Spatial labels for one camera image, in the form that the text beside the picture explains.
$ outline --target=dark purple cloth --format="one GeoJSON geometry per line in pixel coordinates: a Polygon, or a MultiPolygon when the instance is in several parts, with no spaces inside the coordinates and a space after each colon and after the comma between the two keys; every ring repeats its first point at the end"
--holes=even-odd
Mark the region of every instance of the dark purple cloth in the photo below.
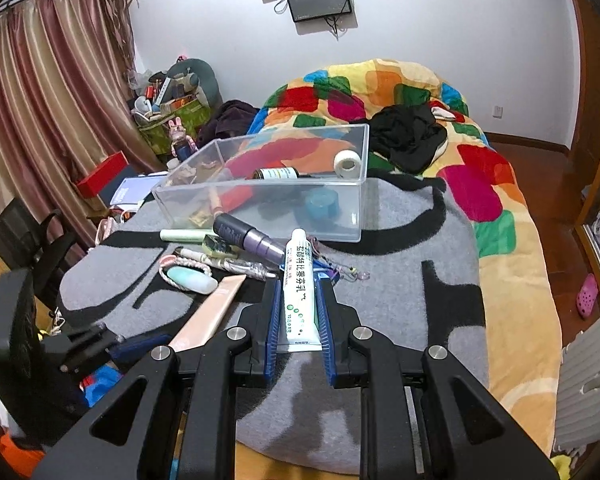
{"type": "Polygon", "coordinates": [[[258,109],[248,103],[233,100],[225,102],[214,112],[208,123],[200,128],[196,145],[202,148],[214,139],[227,139],[244,135],[258,109]]]}

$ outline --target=brown wardrobe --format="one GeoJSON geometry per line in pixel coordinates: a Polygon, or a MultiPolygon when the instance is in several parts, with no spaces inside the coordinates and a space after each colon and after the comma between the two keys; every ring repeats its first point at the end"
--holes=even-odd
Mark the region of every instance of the brown wardrobe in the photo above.
{"type": "Polygon", "coordinates": [[[580,37],[580,105],[570,159],[584,198],[575,231],[600,289],[600,250],[590,228],[600,211],[600,17],[589,0],[574,4],[580,37]]]}

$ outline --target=patterned bedspread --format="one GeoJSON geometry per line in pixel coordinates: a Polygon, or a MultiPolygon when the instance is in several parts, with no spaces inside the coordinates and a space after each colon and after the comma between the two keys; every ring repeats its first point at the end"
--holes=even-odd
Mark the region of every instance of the patterned bedspread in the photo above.
{"type": "MultiPolygon", "coordinates": [[[[425,102],[456,116],[453,122],[440,121],[448,131],[448,148],[423,175],[442,177],[474,226],[490,391],[548,454],[561,336],[542,247],[512,167],[488,146],[462,95],[416,63],[375,59],[334,65],[279,88],[257,114],[250,133],[349,123],[370,118],[385,106],[425,102]]],[[[369,165],[391,167],[375,154],[369,165]]],[[[259,472],[266,478],[300,474],[296,466],[244,446],[238,446],[237,457],[237,478],[263,478],[259,472]]]]}

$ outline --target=orange cloth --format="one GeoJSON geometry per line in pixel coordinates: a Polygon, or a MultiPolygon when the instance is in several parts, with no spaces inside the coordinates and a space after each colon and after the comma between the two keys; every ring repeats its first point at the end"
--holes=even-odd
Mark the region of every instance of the orange cloth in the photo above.
{"type": "Polygon", "coordinates": [[[45,455],[42,451],[20,449],[8,434],[0,437],[0,454],[16,473],[27,478],[30,478],[38,462],[45,455]]]}

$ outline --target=transparent storage container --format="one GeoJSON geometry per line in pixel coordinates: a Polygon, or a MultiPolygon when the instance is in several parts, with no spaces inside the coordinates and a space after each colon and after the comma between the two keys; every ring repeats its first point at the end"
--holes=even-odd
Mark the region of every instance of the transparent storage container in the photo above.
{"type": "Polygon", "coordinates": [[[318,240],[359,242],[368,125],[269,130],[216,139],[180,164],[152,192],[172,228],[213,225],[230,213],[272,238],[288,240],[302,228],[318,240]],[[360,176],[333,170],[342,150],[358,154],[360,176]],[[308,178],[252,179],[254,171],[292,167],[308,178]]]}

